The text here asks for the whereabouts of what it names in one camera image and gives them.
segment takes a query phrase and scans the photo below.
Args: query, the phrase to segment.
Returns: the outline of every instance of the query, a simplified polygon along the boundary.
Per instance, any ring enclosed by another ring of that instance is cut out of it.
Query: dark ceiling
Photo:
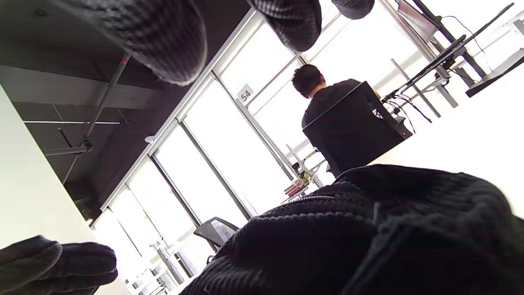
[[[208,34],[208,61],[246,15],[245,0],[195,0]],[[87,23],[46,0],[0,0],[0,84],[23,120],[90,121],[97,98],[123,51]],[[190,86],[160,81],[131,61],[111,93],[90,137],[94,150],[80,156],[65,187],[95,212],[124,177]],[[58,131],[77,144],[86,125],[27,124],[43,151],[67,148]],[[62,179],[73,155],[49,156]]]

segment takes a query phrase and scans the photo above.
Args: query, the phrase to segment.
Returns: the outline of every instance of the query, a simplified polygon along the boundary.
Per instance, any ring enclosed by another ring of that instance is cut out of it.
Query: knit sweater
[[[491,183],[374,165],[251,219],[182,294],[524,294],[523,222]]]

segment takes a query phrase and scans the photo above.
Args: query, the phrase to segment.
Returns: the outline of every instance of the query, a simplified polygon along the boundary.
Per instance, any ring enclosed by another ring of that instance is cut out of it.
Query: gloved hand
[[[91,295],[117,276],[113,250],[97,243],[36,236],[0,250],[0,294]]]

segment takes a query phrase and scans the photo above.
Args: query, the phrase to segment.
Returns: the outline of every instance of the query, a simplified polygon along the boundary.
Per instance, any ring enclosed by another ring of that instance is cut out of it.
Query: black cable
[[[406,115],[406,118],[408,119],[409,124],[411,125],[411,129],[413,129],[413,133],[416,133],[415,127],[413,126],[413,123],[411,123],[411,119],[409,118],[408,113],[406,113],[406,111],[394,101],[386,101],[386,103],[393,106],[393,108],[398,108],[399,110],[401,110]]]
[[[465,79],[471,80],[471,81],[473,81],[473,82],[475,82],[475,83],[478,83],[478,81],[477,81],[477,80],[475,80],[475,79],[472,79],[471,77],[466,77],[466,76],[463,76],[463,75],[461,75],[461,74],[457,73],[457,72],[456,72],[455,70],[452,70],[452,69],[450,69],[450,71],[452,71],[452,72],[454,72],[455,74],[457,74],[457,75],[461,76],[462,78],[465,78]]]
[[[459,24],[461,24],[461,26],[463,26],[463,27],[464,27],[464,28],[465,28],[465,29],[466,29],[466,30],[467,30],[471,35],[473,35],[473,32],[472,32],[470,29],[468,29],[466,26],[464,26],[464,24],[463,24],[463,23],[462,23],[458,18],[456,18],[456,17],[453,16],[453,15],[443,16],[442,18],[446,18],[446,17],[452,17],[452,18],[454,18],[454,19],[455,19]],[[477,38],[473,38],[473,40],[475,41],[475,43],[477,43],[478,48],[482,51],[482,53],[484,53],[484,56],[486,57],[486,60],[487,60],[488,55],[487,55],[486,52],[482,49],[482,47],[478,44],[478,42],[477,42]]]
[[[406,97],[406,96],[404,96],[403,94],[397,94],[397,95],[395,95],[395,98],[398,98],[398,99],[401,99],[401,100],[407,102],[407,103],[410,104],[410,105],[411,105],[411,106],[412,106],[416,111],[418,111],[418,112],[419,112],[419,113],[420,113],[420,114],[421,114],[421,115],[422,115],[422,116],[423,116],[423,117],[424,117],[428,122],[433,123],[433,122],[431,121],[430,118],[426,117],[426,116],[424,115],[424,113],[423,113],[422,111],[420,111],[419,108],[417,108],[417,106],[415,106],[415,105],[411,102],[411,99],[410,99],[409,97],[406,97],[407,99],[406,99],[405,97]]]

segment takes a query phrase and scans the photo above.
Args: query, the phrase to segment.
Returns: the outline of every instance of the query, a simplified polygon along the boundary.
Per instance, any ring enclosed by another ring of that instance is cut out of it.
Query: chair
[[[372,109],[383,119],[376,117]],[[405,118],[399,118],[393,118],[369,84],[362,82],[309,123],[303,132],[337,177],[348,169],[369,164],[410,137],[412,134],[403,123]]]

